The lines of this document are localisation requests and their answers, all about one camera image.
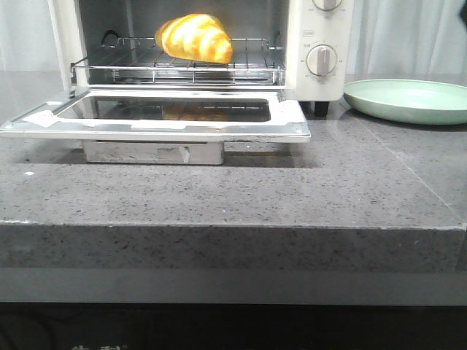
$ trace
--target oven door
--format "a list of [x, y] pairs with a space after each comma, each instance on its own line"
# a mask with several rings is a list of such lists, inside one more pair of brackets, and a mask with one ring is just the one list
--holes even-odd
[[167, 142], [306, 142], [297, 101], [277, 91], [97, 88], [64, 93], [2, 125], [0, 135]]

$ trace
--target open oven door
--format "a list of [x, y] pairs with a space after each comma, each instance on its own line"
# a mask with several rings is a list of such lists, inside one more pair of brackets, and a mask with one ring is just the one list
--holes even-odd
[[307, 142], [282, 92], [86, 88], [9, 120], [0, 136], [80, 139], [90, 162], [220, 164], [223, 143]]

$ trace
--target gray countertop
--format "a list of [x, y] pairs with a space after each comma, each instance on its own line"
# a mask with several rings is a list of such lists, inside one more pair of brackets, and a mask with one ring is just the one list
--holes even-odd
[[[56, 73], [0, 81], [2, 122], [62, 90]], [[0, 267], [467, 269], [467, 126], [339, 101], [309, 127], [290, 149], [228, 145], [223, 166], [86, 164], [77, 141], [0, 139]]]

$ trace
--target white curtain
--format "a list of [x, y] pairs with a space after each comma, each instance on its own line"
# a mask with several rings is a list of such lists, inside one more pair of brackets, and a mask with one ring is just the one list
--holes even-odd
[[[458, 18], [463, 3], [355, 0], [347, 71], [467, 73], [467, 29]], [[0, 0], [0, 69], [59, 70], [47, 0]]]
[[347, 71], [465, 74], [464, 0], [355, 0]]
[[0, 70], [60, 70], [47, 0], [0, 0]]

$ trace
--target croissant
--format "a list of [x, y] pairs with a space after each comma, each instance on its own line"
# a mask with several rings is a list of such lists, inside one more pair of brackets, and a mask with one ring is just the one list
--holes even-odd
[[155, 42], [176, 58], [213, 63], [229, 63], [232, 59], [231, 39], [222, 23], [203, 13], [165, 22], [155, 32]]

